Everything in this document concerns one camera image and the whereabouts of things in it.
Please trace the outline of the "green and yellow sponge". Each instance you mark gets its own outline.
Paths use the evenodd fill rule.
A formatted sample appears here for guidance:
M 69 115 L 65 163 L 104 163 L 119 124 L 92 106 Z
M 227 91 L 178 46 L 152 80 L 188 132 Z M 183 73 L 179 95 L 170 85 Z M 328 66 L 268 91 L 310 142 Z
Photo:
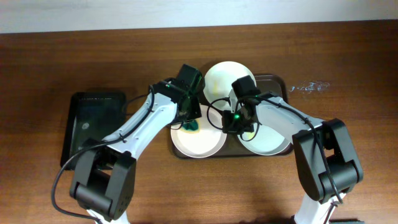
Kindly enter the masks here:
M 197 120 L 187 121 L 186 123 L 182 124 L 182 129 L 186 132 L 195 132 L 199 130 L 199 123 Z

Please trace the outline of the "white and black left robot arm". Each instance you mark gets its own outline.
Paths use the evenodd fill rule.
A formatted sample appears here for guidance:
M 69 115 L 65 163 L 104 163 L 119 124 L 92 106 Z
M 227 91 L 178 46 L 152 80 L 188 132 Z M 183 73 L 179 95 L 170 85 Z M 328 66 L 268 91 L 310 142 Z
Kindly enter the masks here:
M 150 86 L 144 104 L 120 128 L 73 155 L 70 196 L 87 211 L 84 217 L 95 223 L 127 223 L 136 164 L 144 149 L 166 125 L 200 115 L 194 91 L 170 84 Z

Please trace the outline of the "white plate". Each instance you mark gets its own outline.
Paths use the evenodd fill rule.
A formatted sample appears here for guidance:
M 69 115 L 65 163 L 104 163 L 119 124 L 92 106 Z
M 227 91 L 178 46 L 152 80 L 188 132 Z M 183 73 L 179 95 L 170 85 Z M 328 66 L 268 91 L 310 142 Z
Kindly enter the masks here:
M 233 103 L 237 100 L 233 92 L 232 83 L 237 79 L 250 76 L 257 85 L 252 72 L 243 64 L 232 61 L 217 63 L 212 66 L 205 75 L 205 88 L 203 94 L 209 103 L 213 101 L 229 97 Z
M 182 124 L 175 124 L 171 127 L 171 139 L 177 149 L 184 155 L 192 158 L 210 157 L 218 152 L 226 141 L 227 134 L 212 126 L 221 126 L 220 113 L 208 106 L 200 105 L 201 117 L 196 120 L 199 123 L 199 130 L 193 133 L 182 129 Z

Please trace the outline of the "dark brown serving tray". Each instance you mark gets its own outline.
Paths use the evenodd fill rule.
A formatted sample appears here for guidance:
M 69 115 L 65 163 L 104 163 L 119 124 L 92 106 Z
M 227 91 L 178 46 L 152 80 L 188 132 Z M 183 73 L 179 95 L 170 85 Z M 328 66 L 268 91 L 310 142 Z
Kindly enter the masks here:
M 265 91 L 273 91 L 275 94 L 281 96 L 285 102 L 288 102 L 287 98 L 287 90 L 285 87 L 285 83 L 281 77 L 277 75 L 273 75 L 270 73 L 256 74 L 254 76 L 257 87 L 262 92 Z M 291 143 L 289 143 L 286 139 L 281 142 L 278 146 L 275 147 L 277 152 L 275 154 L 267 154 L 267 156 L 275 157 L 275 156 L 287 156 L 291 154 L 294 150 L 294 147 Z M 170 153 L 179 159 L 193 159 L 192 157 L 184 155 L 180 152 L 172 140 L 169 141 Z M 208 157 L 209 159 L 218 159 L 218 158 L 235 158 L 235 157 L 259 157 L 260 154 L 256 154 L 255 152 L 251 152 L 247 149 L 240 140 L 239 136 L 228 134 L 226 137 L 226 141 L 221 147 L 221 149 Z

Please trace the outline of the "pale grey plate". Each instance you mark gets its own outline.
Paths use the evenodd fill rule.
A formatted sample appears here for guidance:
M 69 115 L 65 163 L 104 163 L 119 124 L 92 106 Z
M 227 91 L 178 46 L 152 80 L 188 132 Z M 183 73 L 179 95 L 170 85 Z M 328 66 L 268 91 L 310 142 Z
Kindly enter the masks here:
M 290 142 L 274 129 L 253 124 L 253 132 L 244 132 L 238 135 L 238 140 L 249 151 L 261 156 L 275 156 L 285 153 L 290 148 Z

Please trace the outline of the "white plate back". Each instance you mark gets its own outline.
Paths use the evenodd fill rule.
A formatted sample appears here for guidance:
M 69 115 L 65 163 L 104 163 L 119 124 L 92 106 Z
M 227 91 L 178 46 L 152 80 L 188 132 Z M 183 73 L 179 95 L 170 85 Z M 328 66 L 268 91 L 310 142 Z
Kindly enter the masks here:
M 209 103 L 213 101 L 229 97 L 233 103 L 237 100 L 233 92 L 232 83 L 237 79 L 250 76 L 257 85 L 252 72 L 243 64 L 232 61 L 217 63 L 212 66 L 205 75 L 205 88 L 203 94 Z

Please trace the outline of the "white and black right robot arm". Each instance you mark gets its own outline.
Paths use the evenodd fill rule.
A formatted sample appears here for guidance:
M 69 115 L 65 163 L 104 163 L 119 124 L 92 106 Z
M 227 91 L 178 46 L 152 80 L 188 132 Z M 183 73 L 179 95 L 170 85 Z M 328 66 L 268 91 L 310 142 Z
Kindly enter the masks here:
M 343 198 L 363 180 L 364 172 L 342 120 L 311 117 L 271 93 L 238 98 L 222 113 L 222 130 L 242 135 L 267 126 L 294 147 L 300 184 L 305 191 L 294 223 L 329 223 Z

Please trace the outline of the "black water tray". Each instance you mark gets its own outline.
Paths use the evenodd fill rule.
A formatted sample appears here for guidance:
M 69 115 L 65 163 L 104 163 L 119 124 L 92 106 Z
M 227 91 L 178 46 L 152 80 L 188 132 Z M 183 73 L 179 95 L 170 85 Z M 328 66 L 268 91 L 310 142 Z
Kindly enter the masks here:
M 99 143 L 124 124 L 121 91 L 76 92 L 70 100 L 60 165 L 85 146 Z

